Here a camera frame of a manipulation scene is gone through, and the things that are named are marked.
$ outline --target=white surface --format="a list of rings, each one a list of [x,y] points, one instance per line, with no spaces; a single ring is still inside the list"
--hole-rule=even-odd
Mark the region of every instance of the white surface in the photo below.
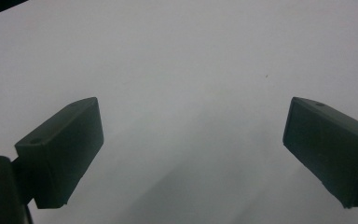
[[[0,155],[99,98],[105,143],[45,223],[358,223],[282,145],[293,96],[358,119],[358,1],[42,1],[0,13]]]

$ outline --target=screw hole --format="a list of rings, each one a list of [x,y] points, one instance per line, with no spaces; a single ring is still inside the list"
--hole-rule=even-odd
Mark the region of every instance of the screw hole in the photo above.
[[[31,144],[38,144],[42,141],[41,138],[34,138],[33,140],[30,141]]]

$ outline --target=white table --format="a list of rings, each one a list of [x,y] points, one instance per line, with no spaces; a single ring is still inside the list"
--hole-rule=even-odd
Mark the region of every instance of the white table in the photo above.
[[[42,1],[0,13],[0,155],[96,96],[105,142],[45,223],[358,223],[283,145],[293,96],[358,119],[358,1]]]

